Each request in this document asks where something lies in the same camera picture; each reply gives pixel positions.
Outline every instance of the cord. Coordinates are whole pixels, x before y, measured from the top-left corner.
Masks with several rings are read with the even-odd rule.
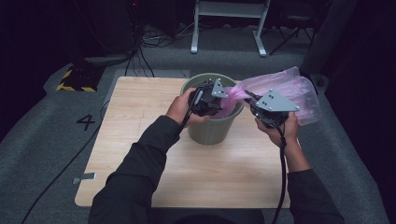
[[[285,200],[285,193],[286,193],[286,161],[285,161],[285,147],[286,147],[286,138],[285,138],[285,126],[286,124],[283,125],[283,132],[280,130],[280,128],[272,123],[273,126],[277,129],[277,131],[280,134],[280,140],[281,140],[281,146],[279,148],[279,157],[280,157],[280,163],[282,167],[282,190],[280,193],[280,198],[279,198],[279,203],[276,208],[276,212],[274,215],[273,219],[273,224],[276,224],[277,219],[279,217],[280,209],[282,208],[283,201]]]
[[[129,63],[131,63],[132,58],[133,58],[133,57],[131,57],[131,58],[128,60],[128,63],[126,64],[126,67],[125,67],[125,74],[124,74],[125,77],[126,77],[126,74],[128,73]]]
[[[190,116],[192,114],[192,108],[194,107],[194,102],[195,102],[196,98],[198,97],[200,90],[201,90],[201,88],[198,88],[196,90],[196,93],[195,93],[194,97],[192,98],[191,103],[189,105],[189,109],[187,110],[186,115],[184,116],[184,119],[183,119],[183,121],[181,121],[181,124],[180,124],[180,126],[179,126],[179,128],[177,130],[177,134],[175,136],[173,144],[178,140],[178,138],[179,138],[181,132],[183,131],[184,127],[186,127],[187,122],[189,121]]]
[[[148,77],[148,75],[146,74],[145,67],[143,67],[142,62],[140,62],[140,56],[139,56],[139,54],[137,53],[136,56],[137,56],[137,59],[139,60],[139,64],[140,64],[140,67],[141,67],[142,70],[143,70],[143,73],[145,74],[146,77]]]
[[[154,72],[152,71],[151,67],[149,66],[148,61],[146,61],[145,55],[143,55],[143,50],[142,50],[142,48],[141,48],[140,46],[139,46],[139,49],[140,49],[140,54],[142,55],[143,61],[145,61],[145,63],[146,63],[146,65],[148,66],[148,69],[150,70],[152,76],[155,77],[155,76],[154,76]]]
[[[21,224],[25,223],[26,219],[29,217],[29,215],[32,213],[33,208],[35,205],[38,203],[38,201],[41,199],[41,197],[47,192],[47,190],[55,183],[55,181],[66,171],[66,169],[70,166],[70,164],[78,157],[78,155],[85,149],[85,147],[91,142],[91,140],[95,137],[95,135],[98,133],[100,127],[102,126],[102,122],[100,122],[99,126],[96,128],[96,130],[93,132],[91,137],[88,139],[88,141],[84,144],[84,146],[78,151],[78,153],[66,164],[66,166],[62,169],[62,171],[53,178],[53,180],[44,188],[43,191],[41,191],[40,195],[35,199],[35,201],[32,203],[30,206],[29,210],[27,211],[26,215],[23,218],[23,221]]]
[[[134,70],[134,58],[132,58],[132,70],[134,71],[134,75],[137,77],[137,73],[136,73],[136,71]]]
[[[142,45],[145,48],[164,48],[167,47],[173,43],[175,43],[176,41],[186,37],[187,35],[192,35],[192,33],[189,34],[183,34],[184,32],[186,32],[191,26],[194,25],[194,22],[192,22],[190,25],[186,26],[183,30],[181,30],[180,32],[178,32],[177,35],[175,35],[175,37],[172,37],[170,35],[157,35],[157,31],[146,31],[145,34],[142,37]],[[152,43],[148,43],[148,40],[155,40],[158,39],[156,44],[152,44]],[[163,43],[164,41],[169,40],[170,42],[164,45],[161,45],[161,43]]]

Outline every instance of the black jacket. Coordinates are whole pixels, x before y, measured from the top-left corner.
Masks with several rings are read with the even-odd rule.
[[[149,223],[151,197],[165,168],[178,124],[160,116],[133,143],[120,167],[93,198],[89,223]],[[332,197],[313,170],[288,174],[295,223],[344,223]]]

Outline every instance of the number 4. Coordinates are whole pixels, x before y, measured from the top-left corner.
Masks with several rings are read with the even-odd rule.
[[[95,121],[91,121],[91,119],[92,119],[92,115],[89,114],[89,115],[85,116],[84,118],[79,119],[77,121],[77,123],[85,123],[84,131],[87,131],[88,130],[88,126],[90,126],[90,124],[92,124],[92,123],[95,123]]]

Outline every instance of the pink plastic bag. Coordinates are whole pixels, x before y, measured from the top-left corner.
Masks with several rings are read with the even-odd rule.
[[[270,75],[248,78],[237,83],[234,87],[224,88],[228,98],[221,100],[222,110],[212,118],[228,117],[238,102],[250,107],[244,101],[244,99],[251,98],[245,91],[251,91],[256,95],[264,95],[270,89],[278,91],[300,107],[296,116],[301,126],[319,120],[320,107],[315,88],[309,79],[300,76],[297,67]]]

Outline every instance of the person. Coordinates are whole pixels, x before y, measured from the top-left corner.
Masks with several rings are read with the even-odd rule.
[[[194,89],[175,98],[165,115],[159,116],[133,143],[119,168],[92,200],[89,223],[150,223],[151,197],[158,187],[166,163],[166,152],[175,143]],[[186,126],[208,117],[191,114]],[[277,129],[266,128],[256,119],[258,129],[281,146]],[[293,112],[285,121],[285,157],[289,168],[288,191],[294,223],[344,223],[330,193],[309,165],[297,141],[298,123]],[[219,217],[198,217],[178,223],[232,223]]]

